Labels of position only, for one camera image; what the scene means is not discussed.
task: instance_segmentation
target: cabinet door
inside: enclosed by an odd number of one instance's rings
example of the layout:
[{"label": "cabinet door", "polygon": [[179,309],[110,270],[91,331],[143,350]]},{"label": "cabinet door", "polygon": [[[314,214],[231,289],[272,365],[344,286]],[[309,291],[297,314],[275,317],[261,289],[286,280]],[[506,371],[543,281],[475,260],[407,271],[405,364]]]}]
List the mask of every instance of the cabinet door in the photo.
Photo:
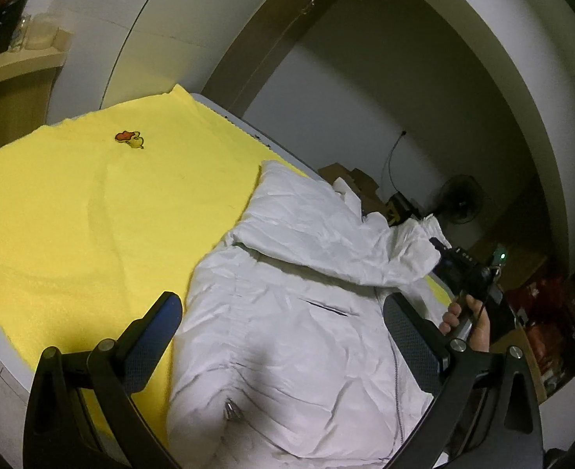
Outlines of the cabinet door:
[{"label": "cabinet door", "polygon": [[271,73],[335,0],[266,0],[233,41],[202,95],[241,117]]}]

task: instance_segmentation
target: yellow blanket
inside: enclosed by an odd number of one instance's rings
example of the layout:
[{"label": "yellow blanket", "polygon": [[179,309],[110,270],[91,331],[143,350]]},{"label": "yellow blanket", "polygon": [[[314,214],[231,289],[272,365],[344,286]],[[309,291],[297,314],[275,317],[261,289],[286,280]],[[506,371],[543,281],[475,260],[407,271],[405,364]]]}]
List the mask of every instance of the yellow blanket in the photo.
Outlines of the yellow blanket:
[{"label": "yellow blanket", "polygon": [[[118,337],[163,291],[185,298],[267,159],[180,86],[1,148],[0,326],[20,355],[35,369],[47,346]],[[163,442],[171,358],[133,396]]]}]

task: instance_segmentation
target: wooden shelf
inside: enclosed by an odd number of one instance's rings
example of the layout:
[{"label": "wooden shelf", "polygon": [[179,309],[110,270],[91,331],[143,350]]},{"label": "wooden shelf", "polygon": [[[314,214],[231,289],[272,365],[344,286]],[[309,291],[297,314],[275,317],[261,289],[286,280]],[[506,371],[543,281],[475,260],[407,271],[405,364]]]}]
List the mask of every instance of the wooden shelf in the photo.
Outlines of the wooden shelf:
[{"label": "wooden shelf", "polygon": [[66,61],[66,55],[66,51],[59,51],[55,47],[1,53],[0,82],[37,70],[61,67]]}]

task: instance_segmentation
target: embroidered cartoon character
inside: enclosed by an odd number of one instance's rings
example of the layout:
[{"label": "embroidered cartoon character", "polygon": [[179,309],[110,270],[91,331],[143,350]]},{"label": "embroidered cartoon character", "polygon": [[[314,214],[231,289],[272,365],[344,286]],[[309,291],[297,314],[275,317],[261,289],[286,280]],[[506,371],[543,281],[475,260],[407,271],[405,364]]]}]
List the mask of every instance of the embroidered cartoon character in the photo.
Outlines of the embroidered cartoon character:
[{"label": "embroidered cartoon character", "polygon": [[132,148],[142,148],[144,149],[144,138],[140,137],[139,132],[129,132],[124,131],[119,134],[116,134],[116,141],[118,142],[126,142]]}]

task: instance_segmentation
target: human hand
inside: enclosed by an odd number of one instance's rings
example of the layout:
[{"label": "human hand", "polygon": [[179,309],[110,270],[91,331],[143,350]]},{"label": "human hand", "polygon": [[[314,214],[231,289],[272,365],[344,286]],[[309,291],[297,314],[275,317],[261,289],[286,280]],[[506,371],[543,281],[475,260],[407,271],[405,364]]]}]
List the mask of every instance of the human hand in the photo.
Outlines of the human hand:
[{"label": "human hand", "polygon": [[[482,301],[474,299],[468,294],[466,296],[466,302],[474,315],[474,329],[468,343],[475,351],[487,353],[490,350],[490,318],[485,309],[481,311],[483,306]],[[462,306],[459,305],[459,303],[451,303],[448,306],[448,312],[442,316],[442,322],[440,322],[440,332],[442,335],[448,335],[451,329],[459,325],[459,315],[461,313]]]}]

